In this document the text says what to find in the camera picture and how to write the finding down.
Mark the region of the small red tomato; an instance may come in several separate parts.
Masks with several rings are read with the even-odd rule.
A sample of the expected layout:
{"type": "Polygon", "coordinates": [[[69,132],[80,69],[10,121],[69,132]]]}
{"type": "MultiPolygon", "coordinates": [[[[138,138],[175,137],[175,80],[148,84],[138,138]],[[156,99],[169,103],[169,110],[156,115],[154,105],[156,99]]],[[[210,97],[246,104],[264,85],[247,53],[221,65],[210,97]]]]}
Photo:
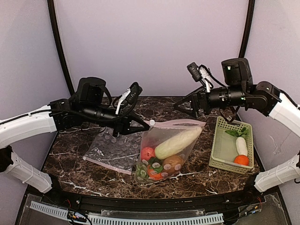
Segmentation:
{"type": "Polygon", "coordinates": [[[140,158],[141,160],[149,161],[151,158],[155,157],[155,150],[151,147],[145,147],[141,150],[140,158]]]}

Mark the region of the dotted zip bag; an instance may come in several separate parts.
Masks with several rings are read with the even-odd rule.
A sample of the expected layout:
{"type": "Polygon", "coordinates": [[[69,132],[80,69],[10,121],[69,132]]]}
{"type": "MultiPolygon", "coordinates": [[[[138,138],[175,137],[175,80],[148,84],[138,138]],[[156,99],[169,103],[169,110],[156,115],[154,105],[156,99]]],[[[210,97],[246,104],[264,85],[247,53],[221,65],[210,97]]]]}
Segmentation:
{"type": "Polygon", "coordinates": [[[141,139],[135,181],[142,184],[165,180],[180,173],[206,123],[192,119],[146,122],[141,139]]]}

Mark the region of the green grape bunch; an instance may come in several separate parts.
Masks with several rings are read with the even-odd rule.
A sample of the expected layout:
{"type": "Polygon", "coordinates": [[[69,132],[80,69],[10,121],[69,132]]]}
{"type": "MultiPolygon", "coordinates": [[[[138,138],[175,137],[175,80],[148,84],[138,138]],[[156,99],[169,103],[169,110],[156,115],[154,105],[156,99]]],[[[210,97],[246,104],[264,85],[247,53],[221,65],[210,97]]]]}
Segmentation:
{"type": "Polygon", "coordinates": [[[135,180],[141,183],[150,183],[151,179],[148,175],[148,168],[144,164],[138,164],[135,171],[135,180]]]}

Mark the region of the brown potato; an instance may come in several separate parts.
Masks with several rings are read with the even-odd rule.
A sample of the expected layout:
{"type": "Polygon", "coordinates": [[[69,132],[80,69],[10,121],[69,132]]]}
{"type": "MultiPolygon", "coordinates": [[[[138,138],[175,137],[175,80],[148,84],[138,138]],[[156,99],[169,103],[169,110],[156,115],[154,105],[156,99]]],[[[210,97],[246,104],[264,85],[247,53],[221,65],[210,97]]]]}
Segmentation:
{"type": "Polygon", "coordinates": [[[184,159],[181,158],[180,156],[178,155],[170,156],[163,161],[162,164],[163,172],[172,175],[178,172],[181,169],[183,164],[184,164],[184,159]]]}

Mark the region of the orange persimmon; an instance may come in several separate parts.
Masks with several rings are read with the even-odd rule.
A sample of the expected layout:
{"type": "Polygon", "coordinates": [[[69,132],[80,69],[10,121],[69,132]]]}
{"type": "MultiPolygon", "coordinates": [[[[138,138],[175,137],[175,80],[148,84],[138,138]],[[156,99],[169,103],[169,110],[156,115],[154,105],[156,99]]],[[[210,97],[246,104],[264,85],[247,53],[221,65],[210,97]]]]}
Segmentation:
{"type": "Polygon", "coordinates": [[[147,166],[148,176],[151,180],[161,180],[163,178],[162,171],[163,166],[160,166],[158,168],[153,168],[152,166],[147,166]]]}

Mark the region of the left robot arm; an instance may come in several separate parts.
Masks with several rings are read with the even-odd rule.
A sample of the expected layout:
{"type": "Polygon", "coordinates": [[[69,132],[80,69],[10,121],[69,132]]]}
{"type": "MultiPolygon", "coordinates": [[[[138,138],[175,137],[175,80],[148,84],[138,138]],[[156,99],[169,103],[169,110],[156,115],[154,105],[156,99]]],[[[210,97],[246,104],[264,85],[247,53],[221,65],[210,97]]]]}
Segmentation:
{"type": "Polygon", "coordinates": [[[133,112],[141,92],[139,84],[132,83],[114,107],[105,80],[86,77],[80,79],[77,91],[69,99],[52,101],[37,110],[1,120],[0,171],[43,194],[59,189],[56,178],[22,160],[11,145],[40,134],[77,127],[85,122],[111,128],[114,137],[147,131],[149,125],[133,112]]]}

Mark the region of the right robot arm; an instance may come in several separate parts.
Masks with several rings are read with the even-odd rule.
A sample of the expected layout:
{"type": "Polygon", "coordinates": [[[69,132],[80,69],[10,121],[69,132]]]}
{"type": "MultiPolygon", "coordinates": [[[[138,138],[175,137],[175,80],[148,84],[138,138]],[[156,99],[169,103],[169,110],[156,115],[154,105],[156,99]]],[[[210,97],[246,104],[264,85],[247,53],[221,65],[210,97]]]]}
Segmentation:
{"type": "Polygon", "coordinates": [[[202,86],[175,103],[174,109],[194,118],[198,118],[199,110],[208,115],[214,108],[229,106],[255,109],[277,120],[296,135],[300,134],[300,106],[288,94],[267,81],[254,84],[246,58],[224,60],[221,65],[226,85],[214,88],[204,77],[205,74],[211,76],[204,65],[189,64],[189,73],[202,86]]]}

